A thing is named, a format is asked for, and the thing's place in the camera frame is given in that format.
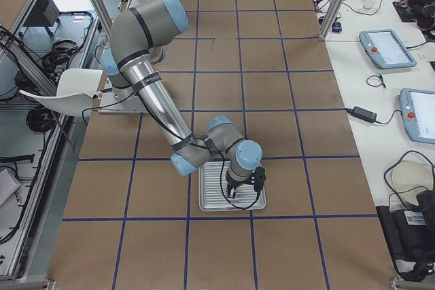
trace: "floor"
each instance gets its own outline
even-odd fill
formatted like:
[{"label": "floor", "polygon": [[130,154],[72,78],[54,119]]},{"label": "floor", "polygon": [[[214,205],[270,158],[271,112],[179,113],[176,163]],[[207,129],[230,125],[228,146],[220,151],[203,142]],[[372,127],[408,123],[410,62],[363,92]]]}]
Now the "floor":
[{"label": "floor", "polygon": [[48,276],[57,289],[389,289],[392,263],[311,0],[181,0],[158,65],[197,136],[262,145],[268,204],[203,212],[148,115],[92,114]]}]

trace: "blue cap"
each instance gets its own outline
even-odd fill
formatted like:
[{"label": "blue cap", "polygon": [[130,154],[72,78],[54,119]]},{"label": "blue cap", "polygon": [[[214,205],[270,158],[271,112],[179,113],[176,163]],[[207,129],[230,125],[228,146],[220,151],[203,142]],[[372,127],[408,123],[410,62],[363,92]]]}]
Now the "blue cap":
[{"label": "blue cap", "polygon": [[249,139],[241,141],[236,147],[236,161],[246,170],[255,169],[260,164],[262,156],[261,146]]},{"label": "blue cap", "polygon": [[181,176],[187,176],[196,170],[196,167],[178,154],[171,156],[171,161]]},{"label": "blue cap", "polygon": [[171,15],[175,25],[180,33],[184,33],[189,28],[188,17],[184,11],[183,5],[179,0],[162,0],[169,15]]},{"label": "blue cap", "polygon": [[207,125],[207,131],[210,131],[212,128],[215,128],[216,126],[222,124],[233,124],[233,123],[224,115],[219,115],[209,122],[209,124]]},{"label": "blue cap", "polygon": [[120,73],[110,49],[107,49],[103,52],[100,62],[106,75],[114,76]]}]

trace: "white chair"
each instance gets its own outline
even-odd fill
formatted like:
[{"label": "white chair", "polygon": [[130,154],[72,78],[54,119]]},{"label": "white chair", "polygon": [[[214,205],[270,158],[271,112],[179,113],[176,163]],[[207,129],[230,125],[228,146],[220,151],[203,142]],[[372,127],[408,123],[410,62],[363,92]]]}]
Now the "white chair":
[{"label": "white chair", "polygon": [[[70,68],[62,73],[59,79],[56,96],[40,96],[20,90],[20,93],[34,98],[44,107],[52,111],[81,117],[85,109],[92,107],[93,96],[97,92],[103,71],[100,69]],[[91,110],[84,112],[90,116]]]}]

